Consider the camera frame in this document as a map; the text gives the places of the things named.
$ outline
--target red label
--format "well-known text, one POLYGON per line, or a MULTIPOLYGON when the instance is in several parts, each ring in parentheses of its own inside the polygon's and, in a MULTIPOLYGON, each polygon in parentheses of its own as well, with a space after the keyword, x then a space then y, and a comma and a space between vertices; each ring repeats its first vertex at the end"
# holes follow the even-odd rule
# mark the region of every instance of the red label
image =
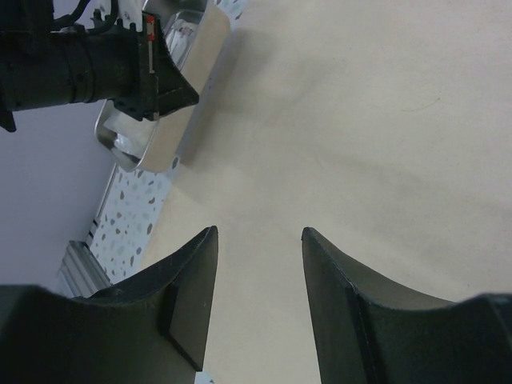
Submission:
POLYGON ((155 36, 155 24, 156 24, 156 19, 155 17, 152 15, 152 14, 148 14, 147 17, 146 17, 146 21, 147 21, 147 38, 150 42, 154 42, 156 40, 156 36, 155 36))

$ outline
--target black cable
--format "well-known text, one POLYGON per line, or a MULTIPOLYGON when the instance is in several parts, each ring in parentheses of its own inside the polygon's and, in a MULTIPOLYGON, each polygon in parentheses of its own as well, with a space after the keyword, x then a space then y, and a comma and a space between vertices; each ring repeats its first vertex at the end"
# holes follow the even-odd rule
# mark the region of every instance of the black cable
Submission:
POLYGON ((118 0, 110 0, 110 14, 105 18, 105 21, 100 26, 87 30, 89 35, 102 34, 107 32, 114 26, 119 16, 119 3, 118 0))
POLYGON ((66 14, 54 20, 52 30, 61 30, 62 28, 66 28, 67 26, 72 26, 75 24, 76 21, 79 20, 83 15, 89 3, 90 0, 80 0, 77 7, 71 14, 66 14))

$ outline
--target black cylindrical motor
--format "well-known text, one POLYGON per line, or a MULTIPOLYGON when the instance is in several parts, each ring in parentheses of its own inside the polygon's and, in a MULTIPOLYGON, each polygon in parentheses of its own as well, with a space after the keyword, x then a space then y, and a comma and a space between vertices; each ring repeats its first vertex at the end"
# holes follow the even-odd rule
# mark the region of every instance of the black cylindrical motor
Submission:
POLYGON ((137 60, 130 60, 115 34, 54 33, 39 56, 20 49, 28 43, 28 34, 0 35, 0 100, 6 110, 116 98, 134 84, 137 60))

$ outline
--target white speckled panel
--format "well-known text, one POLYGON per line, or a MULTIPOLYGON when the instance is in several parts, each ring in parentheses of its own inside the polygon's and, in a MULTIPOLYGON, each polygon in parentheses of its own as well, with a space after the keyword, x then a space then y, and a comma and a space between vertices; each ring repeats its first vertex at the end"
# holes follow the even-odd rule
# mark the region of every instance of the white speckled panel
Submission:
MULTIPOLYGON (((214 0, 235 27, 248 0, 214 0)), ((212 78, 201 95, 187 127, 190 131, 197 121, 197 114, 207 100, 212 78)), ((179 157, 167 172, 154 174, 144 170, 125 172, 116 169, 98 229, 94 233, 90 250, 98 259, 113 284, 139 271, 140 261, 150 240, 153 225, 158 220, 163 202, 171 187, 171 180, 179 157)))

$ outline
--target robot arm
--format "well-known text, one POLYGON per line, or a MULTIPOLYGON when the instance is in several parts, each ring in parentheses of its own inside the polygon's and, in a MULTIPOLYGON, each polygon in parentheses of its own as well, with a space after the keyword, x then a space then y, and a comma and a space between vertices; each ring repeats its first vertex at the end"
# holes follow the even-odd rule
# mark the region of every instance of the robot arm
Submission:
POLYGON ((94 28, 77 20, 90 0, 54 18, 52 0, 0 2, 0 126, 16 131, 13 112, 110 99, 142 121, 198 103, 199 95, 173 63, 158 16, 142 13, 142 31, 94 11, 94 28))

